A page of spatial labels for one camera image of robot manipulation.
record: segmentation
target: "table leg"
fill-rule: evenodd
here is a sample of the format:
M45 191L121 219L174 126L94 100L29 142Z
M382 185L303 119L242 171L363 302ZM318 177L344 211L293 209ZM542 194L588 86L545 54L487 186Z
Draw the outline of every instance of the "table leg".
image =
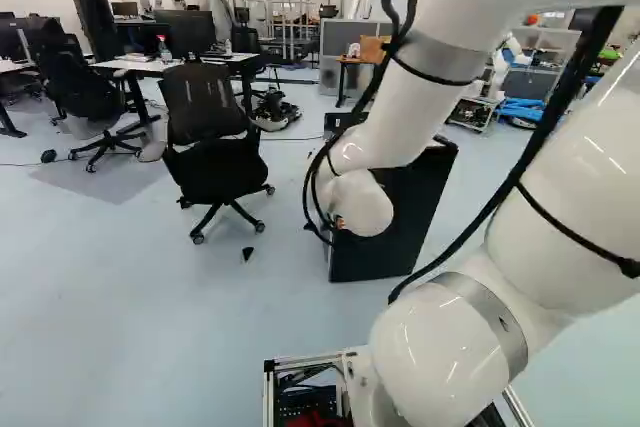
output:
M251 118L253 115L252 95L251 95L251 74L248 72L250 69L244 68L240 72L242 78L242 105L247 117ZM250 137L252 141L257 144L260 143L260 129L249 123L247 128L247 137Z
M13 125L13 121L11 117L9 117L9 113L5 109L2 101L0 101L0 122L2 122L3 125L3 127L0 127L0 135L8 135L9 137L17 137L19 139L27 136L26 132L16 129L16 126Z
M340 62L340 83L338 84L338 100L336 101L336 108L342 107L344 102L344 71L347 65Z
M136 110L138 111L138 117L140 117L140 120L118 130L118 134L128 134L129 132L138 130L141 127L146 127L156 120L160 120L160 118L162 117L161 115L149 115L149 111L147 110L147 106L144 103L144 97L142 96L140 84L138 83L138 79L136 78L135 73L129 72L127 74L127 82L129 83L129 90L131 90L133 103L136 106Z

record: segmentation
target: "metal rack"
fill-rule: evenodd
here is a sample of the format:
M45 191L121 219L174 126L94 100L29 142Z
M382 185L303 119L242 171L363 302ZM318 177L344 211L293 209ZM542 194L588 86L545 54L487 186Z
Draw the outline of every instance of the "metal rack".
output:
M289 379L299 378L300 381L308 382L311 377L321 375L329 369L339 374L336 375L333 410L341 416L350 413L355 427L370 427L371 396L379 384L367 347L318 356L266 360L262 390L263 427L281 424L279 396L282 393L283 374L288 374ZM519 427L535 427L511 386L507 386L502 392L502 397Z
M296 44L299 43L300 40L304 38L304 40L311 40L313 31L318 31L319 25L311 24L309 22L309 13L314 10L313 6L315 6L314 2L306 1L306 0L246 0L245 3L248 4L250 2L260 2L264 5L264 33L266 34L266 38L262 38L261 40L266 41L276 41L278 45L282 47L282 57L287 57L287 51L289 53L288 58L293 60L295 58L295 47ZM273 9L274 6L281 6L280 10L280 21L274 19ZM287 13L289 16L293 17L297 12L298 18L302 20L302 16L305 17L304 23L294 23L293 18L289 21L287 20ZM282 36L279 37L276 35L276 29L280 27L282 31ZM296 38L295 30L298 29L299 35Z

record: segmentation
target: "white desk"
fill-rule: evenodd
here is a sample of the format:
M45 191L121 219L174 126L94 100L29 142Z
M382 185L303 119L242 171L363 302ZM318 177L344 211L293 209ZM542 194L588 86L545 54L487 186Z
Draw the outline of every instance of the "white desk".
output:
M242 77L242 91L244 94L243 104L250 106L251 77L253 72L250 71L251 69L245 69L244 67L246 67L252 59L255 59L257 57L258 54L234 53L233 56L228 59L203 57L202 61L206 63L226 64L232 73L239 73ZM182 61L174 60L165 64L159 59L152 60L151 62L136 62L130 60L114 59L107 62L99 62L97 64L91 65L91 67L98 70L127 70L130 72L130 75L128 75L126 78L129 83L131 94L133 95L133 101L135 103L136 109L138 110L138 115L140 116L140 122L121 129L118 131L118 133L130 132L134 129L139 128L140 126L155 122L160 118L159 115L155 115L152 117L149 116L147 107L144 102L144 97L142 96L142 91L140 90L140 85L138 84L136 77L153 77L161 79L165 70L177 65L182 65Z
M16 64L10 60L2 60L0 59L0 76L5 74L15 74L17 72L22 72L23 70L35 69L37 68L35 64L31 62L25 62L23 64ZM2 122L2 126L0 126L0 135L8 135L9 137L25 137L26 132L22 132L16 129L16 126L13 125L13 121L7 110L4 108L2 101L0 101L0 122Z
M233 57L231 57L230 59L204 57L202 61L206 63L214 63L214 64L227 64L230 67L233 67L234 64L236 65L242 64L245 61L253 59L257 56L258 54L234 53ZM182 64L181 60L173 60L168 64L165 64L159 59L152 60L151 62L136 62L136 61L130 61L130 60L114 59L114 60L109 60L107 62L99 62L97 64L93 64L92 67L96 69L130 70L130 71L142 74L142 76L144 77L162 77L162 73L165 70L181 64Z
M16 64L11 60L0 59L0 75L10 74L11 72L20 72L21 70L33 69L35 67L35 64L31 62Z

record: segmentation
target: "keyboard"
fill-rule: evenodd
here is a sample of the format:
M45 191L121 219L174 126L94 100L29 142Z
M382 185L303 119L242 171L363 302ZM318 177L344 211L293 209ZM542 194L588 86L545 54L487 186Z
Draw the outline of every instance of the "keyboard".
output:
M116 59L126 60L128 62L151 62L153 60L153 57L149 57L148 55L142 55L142 54L125 54L125 55L118 55Z
M227 54L225 51L220 50L208 50L203 52L200 57L210 57L213 59L231 59L233 54Z

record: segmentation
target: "chair base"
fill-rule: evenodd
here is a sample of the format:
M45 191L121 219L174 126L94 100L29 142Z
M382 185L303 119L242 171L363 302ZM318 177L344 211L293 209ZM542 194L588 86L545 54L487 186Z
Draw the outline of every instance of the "chair base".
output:
M83 147L78 147L77 149L71 149L69 151L69 160L77 160L79 152L88 152L90 150L98 149L98 151L89 159L89 162L87 162L87 166L85 167L87 172L93 174L96 171L95 163L101 159L108 150L116 150L116 147L120 147L121 149L130 151L136 157L139 156L142 148L127 144L125 140L141 139L147 135L146 132L112 135L108 130L105 130L102 134L103 137L100 140L91 142Z
M256 192L252 192L252 193L255 194L262 191L265 191L267 195L271 196L275 193L276 188L273 187L272 185L264 184ZM184 197L180 197L177 200L177 202L180 204L180 208L182 209L188 209L194 204L193 202L189 202ZM220 207L222 207L223 205L230 206L233 210L238 212L244 220L246 220L251 225L253 225L253 228L255 229L256 234L261 234L262 232L264 232L264 229L266 227L264 222L256 219L251 214L249 214L249 212L244 210L244 208L242 208L242 206L238 204L238 202L236 202L235 200L225 201L225 202L216 202L215 204L211 204L211 207L209 208L205 216L202 218L202 220L198 222L198 224L191 230L191 232L189 232L189 237L191 237L191 241L195 245L200 245L204 242L204 234L202 233L202 229L204 229L207 226L207 224L209 224L209 222L213 220L213 217L216 215Z

